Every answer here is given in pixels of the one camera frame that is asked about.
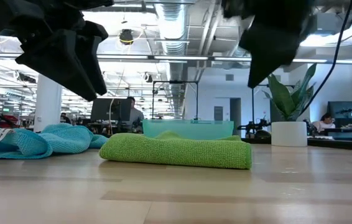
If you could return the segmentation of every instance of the teal plastic container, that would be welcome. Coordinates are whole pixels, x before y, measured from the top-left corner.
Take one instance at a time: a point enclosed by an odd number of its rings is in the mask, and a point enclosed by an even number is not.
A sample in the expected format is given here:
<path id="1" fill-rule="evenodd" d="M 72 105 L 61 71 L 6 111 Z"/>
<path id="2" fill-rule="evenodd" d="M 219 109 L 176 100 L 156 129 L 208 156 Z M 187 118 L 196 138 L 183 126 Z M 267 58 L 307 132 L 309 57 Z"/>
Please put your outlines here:
<path id="1" fill-rule="evenodd" d="M 214 140 L 233 135 L 234 121 L 143 120 L 144 135 L 154 138 L 173 131 L 186 139 Z"/>

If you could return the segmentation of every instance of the white plant pot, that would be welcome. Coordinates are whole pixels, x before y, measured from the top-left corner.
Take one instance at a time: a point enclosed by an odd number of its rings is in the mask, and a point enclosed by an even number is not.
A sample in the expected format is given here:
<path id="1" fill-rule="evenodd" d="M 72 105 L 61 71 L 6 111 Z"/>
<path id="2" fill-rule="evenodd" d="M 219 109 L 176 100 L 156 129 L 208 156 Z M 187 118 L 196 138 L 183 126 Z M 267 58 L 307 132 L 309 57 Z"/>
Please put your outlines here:
<path id="1" fill-rule="evenodd" d="M 306 147 L 306 123 L 300 121 L 271 123 L 271 144 L 273 146 Z"/>

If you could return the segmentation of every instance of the green microfiber towel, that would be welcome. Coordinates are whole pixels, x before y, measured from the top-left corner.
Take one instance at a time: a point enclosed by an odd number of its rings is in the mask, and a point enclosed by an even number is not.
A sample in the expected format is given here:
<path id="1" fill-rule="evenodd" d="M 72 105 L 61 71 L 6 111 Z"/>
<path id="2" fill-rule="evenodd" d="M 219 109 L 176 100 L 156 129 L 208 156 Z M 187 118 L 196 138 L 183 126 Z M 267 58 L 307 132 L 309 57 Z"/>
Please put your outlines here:
<path id="1" fill-rule="evenodd" d="M 169 131 L 156 138 L 142 134 L 115 134 L 101 147 L 100 157 L 121 162 L 232 169 L 250 169 L 252 165 L 251 145 L 242 142 L 239 136 L 190 140 Z"/>

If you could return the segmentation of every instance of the white column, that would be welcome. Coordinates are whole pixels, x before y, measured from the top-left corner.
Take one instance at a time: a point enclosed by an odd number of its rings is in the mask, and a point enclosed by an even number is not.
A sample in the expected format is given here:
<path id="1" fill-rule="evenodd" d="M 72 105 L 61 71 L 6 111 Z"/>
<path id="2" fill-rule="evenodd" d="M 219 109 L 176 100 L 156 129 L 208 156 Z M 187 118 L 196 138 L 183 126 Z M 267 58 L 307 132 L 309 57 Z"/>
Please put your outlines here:
<path id="1" fill-rule="evenodd" d="M 60 123 L 63 87 L 55 81 L 39 75 L 37 102 L 35 104 L 34 131 L 42 131 L 50 124 Z"/>

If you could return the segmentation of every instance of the towel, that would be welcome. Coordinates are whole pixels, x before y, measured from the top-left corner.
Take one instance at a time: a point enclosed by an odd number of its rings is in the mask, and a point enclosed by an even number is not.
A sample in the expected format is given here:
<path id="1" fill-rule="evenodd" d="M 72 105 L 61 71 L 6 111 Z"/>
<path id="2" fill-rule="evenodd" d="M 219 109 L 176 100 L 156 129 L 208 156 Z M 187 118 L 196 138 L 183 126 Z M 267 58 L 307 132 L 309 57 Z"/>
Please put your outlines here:
<path id="1" fill-rule="evenodd" d="M 191 140 L 170 131 L 156 138 L 142 134 L 115 134 L 101 147 L 100 157 L 121 162 L 233 169 L 250 169 L 252 165 L 251 145 L 242 142 L 239 136 Z"/>
<path id="2" fill-rule="evenodd" d="M 40 134 L 16 128 L 0 141 L 0 159 L 41 159 L 54 152 L 76 154 L 99 149 L 107 140 L 84 126 L 70 124 L 49 125 Z"/>

